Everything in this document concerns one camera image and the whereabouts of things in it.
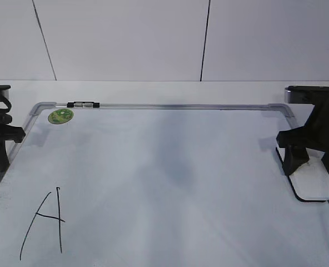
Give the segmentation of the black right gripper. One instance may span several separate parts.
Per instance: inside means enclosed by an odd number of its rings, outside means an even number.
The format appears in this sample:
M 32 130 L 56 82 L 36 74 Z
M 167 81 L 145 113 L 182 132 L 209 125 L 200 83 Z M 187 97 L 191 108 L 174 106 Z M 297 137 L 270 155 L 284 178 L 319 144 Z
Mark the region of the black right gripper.
M 285 148 L 282 168 L 286 176 L 309 161 L 306 148 L 325 152 L 321 161 L 329 173 L 329 94 L 324 102 L 314 105 L 303 126 L 279 132 L 276 140 Z

